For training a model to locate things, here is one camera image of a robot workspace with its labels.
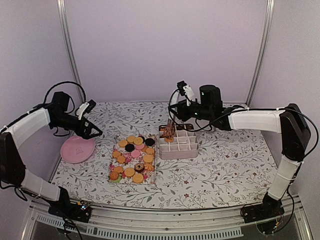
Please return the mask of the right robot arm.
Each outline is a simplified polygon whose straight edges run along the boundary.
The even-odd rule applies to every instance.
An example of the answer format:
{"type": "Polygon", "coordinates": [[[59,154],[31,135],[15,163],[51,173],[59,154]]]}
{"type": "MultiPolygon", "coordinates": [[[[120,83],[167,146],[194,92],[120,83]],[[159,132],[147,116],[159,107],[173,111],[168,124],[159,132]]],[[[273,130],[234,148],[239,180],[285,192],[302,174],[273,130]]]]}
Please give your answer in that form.
{"type": "Polygon", "coordinates": [[[245,223],[266,220],[284,214],[282,198],[289,193],[301,165],[309,155],[306,151],[311,139],[308,123],[311,120],[301,113],[295,103],[280,108],[244,108],[239,105],[223,107],[221,91],[214,85],[199,88],[200,100],[184,81],[168,102],[168,114],[172,124],[193,118],[205,120],[207,125],[222,131],[258,130],[281,135],[281,160],[274,180],[263,197],[262,203],[246,204],[240,210],[245,223]]]}

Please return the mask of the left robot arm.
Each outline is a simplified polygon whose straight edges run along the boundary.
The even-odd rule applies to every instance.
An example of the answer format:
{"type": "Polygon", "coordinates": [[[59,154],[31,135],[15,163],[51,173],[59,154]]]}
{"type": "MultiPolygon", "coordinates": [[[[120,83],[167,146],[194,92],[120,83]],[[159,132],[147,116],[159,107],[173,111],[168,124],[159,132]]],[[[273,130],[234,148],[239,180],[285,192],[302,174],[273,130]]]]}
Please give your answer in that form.
{"type": "Polygon", "coordinates": [[[102,135],[103,132],[84,116],[91,112],[96,102],[85,100],[75,115],[71,115],[68,112],[70,99],[63,91],[55,92],[51,102],[43,101],[1,129],[0,181],[6,186],[0,188],[12,188],[23,201],[27,200],[26,195],[46,201],[51,215],[88,222],[92,210],[85,201],[72,203],[65,188],[30,172],[19,154],[20,146],[46,126],[72,131],[84,140],[102,135]]]}

